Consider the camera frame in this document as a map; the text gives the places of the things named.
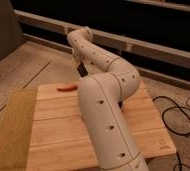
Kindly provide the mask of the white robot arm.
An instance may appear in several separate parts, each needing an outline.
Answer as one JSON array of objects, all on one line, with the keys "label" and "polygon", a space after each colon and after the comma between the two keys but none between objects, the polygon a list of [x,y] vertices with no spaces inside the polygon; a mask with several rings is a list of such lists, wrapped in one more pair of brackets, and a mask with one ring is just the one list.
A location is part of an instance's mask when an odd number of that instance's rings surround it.
[{"label": "white robot arm", "polygon": [[78,85],[79,106],[101,171],[149,171],[119,106],[138,90],[138,70],[93,44],[87,27],[70,32],[67,39],[76,60],[88,59],[101,69]]}]

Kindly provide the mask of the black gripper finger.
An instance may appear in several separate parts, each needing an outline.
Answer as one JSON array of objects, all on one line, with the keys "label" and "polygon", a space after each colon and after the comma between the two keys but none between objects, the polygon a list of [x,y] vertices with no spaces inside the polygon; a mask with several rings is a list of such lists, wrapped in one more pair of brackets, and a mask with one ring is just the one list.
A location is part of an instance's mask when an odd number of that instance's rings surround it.
[{"label": "black gripper finger", "polygon": [[86,70],[83,63],[79,64],[79,66],[77,67],[77,71],[81,77],[85,77],[88,75],[88,71]]}]

